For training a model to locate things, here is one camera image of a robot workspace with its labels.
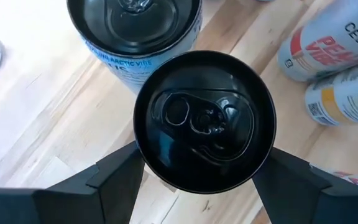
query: black can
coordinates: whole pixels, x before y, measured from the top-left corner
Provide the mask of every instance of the black can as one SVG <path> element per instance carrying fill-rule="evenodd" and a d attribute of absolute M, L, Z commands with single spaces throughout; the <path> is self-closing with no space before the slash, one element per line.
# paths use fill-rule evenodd
<path fill-rule="evenodd" d="M 202 23 L 201 0 L 68 0 L 85 44 L 133 92 L 174 56 L 190 50 Z"/>
<path fill-rule="evenodd" d="M 274 142 L 272 97 L 240 60 L 212 51 L 177 56 L 156 69 L 134 112 L 138 147 L 164 181 L 214 194 L 249 180 Z"/>

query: pull tab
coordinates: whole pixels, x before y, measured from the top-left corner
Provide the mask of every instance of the pull tab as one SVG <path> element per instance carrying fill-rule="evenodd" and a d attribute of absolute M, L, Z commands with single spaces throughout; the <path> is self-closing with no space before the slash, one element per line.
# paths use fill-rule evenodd
<path fill-rule="evenodd" d="M 152 117 L 171 138 L 185 143 L 203 159 L 222 165 L 241 156 L 252 135 L 252 130 L 244 128 L 237 133 L 242 125 L 239 121 L 249 119 L 244 116 L 249 111 L 244 111 L 247 108 L 235 96 L 213 101 L 185 92 L 162 94 L 156 98 L 159 103 L 153 104 L 153 111 L 158 112 Z M 249 120 L 253 126 L 253 117 Z"/>
<path fill-rule="evenodd" d="M 119 0 L 119 4 L 128 12 L 140 13 L 151 6 L 152 0 Z"/>

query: can top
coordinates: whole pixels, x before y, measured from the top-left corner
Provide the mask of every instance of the can top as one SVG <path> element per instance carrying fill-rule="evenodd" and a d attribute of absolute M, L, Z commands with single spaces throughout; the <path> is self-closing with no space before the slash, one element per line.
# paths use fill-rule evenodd
<path fill-rule="evenodd" d="M 95 46 L 145 55 L 175 44 L 195 22 L 201 0 L 68 0 L 71 19 Z"/>
<path fill-rule="evenodd" d="M 157 175 L 179 189 L 211 194 L 238 186 L 262 165 L 275 112 L 263 81 L 244 63 L 219 52 L 188 52 L 146 81 L 134 129 Z"/>

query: white can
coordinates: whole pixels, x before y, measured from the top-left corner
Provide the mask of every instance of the white can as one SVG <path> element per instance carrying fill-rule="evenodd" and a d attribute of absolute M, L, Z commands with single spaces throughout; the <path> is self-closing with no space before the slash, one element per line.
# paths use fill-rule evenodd
<path fill-rule="evenodd" d="M 358 67 L 313 83 L 305 101 L 310 116 L 320 124 L 358 123 Z"/>
<path fill-rule="evenodd" d="M 194 47 L 203 19 L 202 0 L 68 0 L 68 8 L 86 46 L 134 93 Z"/>
<path fill-rule="evenodd" d="M 296 30 L 278 51 L 290 78 L 305 82 L 358 64 L 358 1 L 336 0 Z"/>

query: wooden surface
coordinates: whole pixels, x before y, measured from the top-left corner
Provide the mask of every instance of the wooden surface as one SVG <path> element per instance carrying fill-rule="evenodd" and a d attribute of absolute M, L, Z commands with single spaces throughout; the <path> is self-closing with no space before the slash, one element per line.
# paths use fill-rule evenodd
<path fill-rule="evenodd" d="M 275 146 L 327 169 L 358 174 L 358 125 L 323 127 L 275 54 L 328 0 L 204 0 L 197 49 L 238 57 L 267 84 Z M 88 51 L 65 1 L 0 0 L 0 187 L 48 187 L 133 141 L 135 96 Z M 253 183 L 223 194 L 176 190 L 146 172 L 131 223 L 269 222 Z"/>

